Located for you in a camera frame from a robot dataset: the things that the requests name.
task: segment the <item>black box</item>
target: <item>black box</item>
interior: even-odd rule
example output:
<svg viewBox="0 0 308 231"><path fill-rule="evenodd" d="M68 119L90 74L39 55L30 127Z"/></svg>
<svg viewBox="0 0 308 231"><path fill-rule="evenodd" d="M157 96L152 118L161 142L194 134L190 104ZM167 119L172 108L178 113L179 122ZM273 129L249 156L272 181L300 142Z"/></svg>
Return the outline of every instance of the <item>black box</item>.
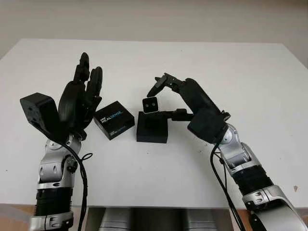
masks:
<svg viewBox="0 0 308 231"><path fill-rule="evenodd" d="M162 113L139 112L137 142L167 143L168 119Z"/></svg>
<svg viewBox="0 0 308 231"><path fill-rule="evenodd" d="M94 121L110 140L135 125L134 116L118 101L98 110Z"/></svg>

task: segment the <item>black cable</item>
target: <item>black cable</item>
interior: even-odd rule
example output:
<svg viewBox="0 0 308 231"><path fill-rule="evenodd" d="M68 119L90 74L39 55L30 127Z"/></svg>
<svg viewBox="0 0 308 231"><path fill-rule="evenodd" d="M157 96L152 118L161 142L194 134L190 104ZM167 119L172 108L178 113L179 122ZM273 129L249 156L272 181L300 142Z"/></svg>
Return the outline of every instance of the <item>black cable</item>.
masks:
<svg viewBox="0 0 308 231"><path fill-rule="evenodd" d="M237 212L237 210L236 210L236 208L235 208L235 206L234 206L234 204L233 204L233 201L232 201L232 199L230 198L230 195L228 194L227 188L226 188L226 187L224 186L224 184L222 183L222 181L221 181L221 179L220 179L220 177L219 177L219 175L218 175L218 173L217 173L217 171L216 171L215 165L214 165L214 159L213 159L213 157L214 157L214 155L218 156L218 155L215 153L215 150L218 148L220 142L221 142L221 141L219 141L219 142L217 142L217 143L215 144L215 146L214 146L214 148L213 148L213 150L212 150L212 152L211 152L211 156L210 156L211 166L212 166L213 172L214 172L214 174L215 174L215 176L216 176L216 178L217 178L217 180L218 180L220 186L222 187L222 189L223 189L223 191L224 191L224 193L225 193L225 195L226 195L226 198L227 198L229 207L230 207L230 209L231 209L231 212L232 212L232 214L233 214L233 216L234 216L234 219L235 219L237 225L239 226L239 228L240 228L241 231L246 231L245 226L244 226L244 224L243 224L243 222L242 222L242 220L241 220L241 218L240 218L240 215L238 214L238 212Z"/></svg>
<svg viewBox="0 0 308 231"><path fill-rule="evenodd" d="M86 212L87 212L87 196L88 196L88 179L87 179L87 173L85 170L85 167L83 166L82 161L89 159L93 154L88 153L85 154L81 159L78 157L77 153L69 146L67 146L63 142L58 142L61 146L66 148L76 159L76 161L79 164L79 169L80 169L80 175L82 178L82 183L83 183L83 193L82 193L82 204L81 204L81 212L80 212L80 218L79 218L79 225L78 225L78 231L81 231L82 228L82 223L85 218Z"/></svg>

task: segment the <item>gray wall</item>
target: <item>gray wall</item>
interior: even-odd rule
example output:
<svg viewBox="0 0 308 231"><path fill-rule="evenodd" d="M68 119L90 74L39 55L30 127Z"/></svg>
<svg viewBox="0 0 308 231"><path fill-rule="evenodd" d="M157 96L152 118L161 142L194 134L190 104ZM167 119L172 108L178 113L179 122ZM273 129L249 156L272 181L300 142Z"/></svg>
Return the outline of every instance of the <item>gray wall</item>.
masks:
<svg viewBox="0 0 308 231"><path fill-rule="evenodd" d="M307 0L0 0L0 57L20 38L279 42L308 66Z"/></svg>

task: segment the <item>robotic arm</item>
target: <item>robotic arm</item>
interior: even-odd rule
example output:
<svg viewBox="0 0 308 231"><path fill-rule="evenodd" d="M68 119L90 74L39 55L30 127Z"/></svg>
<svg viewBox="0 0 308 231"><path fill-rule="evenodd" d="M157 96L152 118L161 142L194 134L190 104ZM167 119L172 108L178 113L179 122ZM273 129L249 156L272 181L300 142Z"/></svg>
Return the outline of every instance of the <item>robotic arm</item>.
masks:
<svg viewBox="0 0 308 231"><path fill-rule="evenodd" d="M169 87L180 94L193 112L188 130L198 138L215 144L211 157L216 148L220 150L221 160L243 195L243 202L250 212L250 224L253 230L308 231L291 202L280 187L274 185L266 175L249 146L240 142L236 128L226 123L230 118L229 113L221 112L199 84L191 78L181 81L165 73L162 77L156 77L155 80L157 83L147 97L155 96L164 87ZM229 205L233 205L227 189L215 171L212 158L211 165Z"/></svg>
<svg viewBox="0 0 308 231"><path fill-rule="evenodd" d="M78 153L81 141L87 136L84 129L102 100L99 96L102 76L100 67L93 69L90 75L89 57L83 53L73 81L63 91L59 111L51 97L40 93L20 100L28 122L48 138L45 156L39 165L37 204L30 221L31 231L66 231L73 225L71 196L78 164L84 185L78 227L81 230L87 207L87 175L82 161L91 154L80 159Z"/></svg>

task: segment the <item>white table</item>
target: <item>white table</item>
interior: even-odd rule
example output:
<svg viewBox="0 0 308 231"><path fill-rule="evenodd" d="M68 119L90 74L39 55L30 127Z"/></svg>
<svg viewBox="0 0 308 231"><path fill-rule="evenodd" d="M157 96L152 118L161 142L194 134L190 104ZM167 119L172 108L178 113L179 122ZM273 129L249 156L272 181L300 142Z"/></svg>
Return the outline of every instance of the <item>white table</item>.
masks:
<svg viewBox="0 0 308 231"><path fill-rule="evenodd" d="M141 100L164 72L192 77L232 115L271 179L295 207L308 207L308 70L281 44L125 42L23 39L0 60L0 203L34 204L46 138L28 124L19 99L41 92L58 104L83 51L103 67L102 108L120 101L137 123ZM188 108L165 89L161 110ZM88 205L227 207L212 172L212 145L187 122L169 122L167 144L136 142L136 126L112 141L92 122L80 155L89 179ZM222 175L222 167L217 162ZM244 207L228 176L229 192ZM79 173L73 203L81 204Z"/></svg>

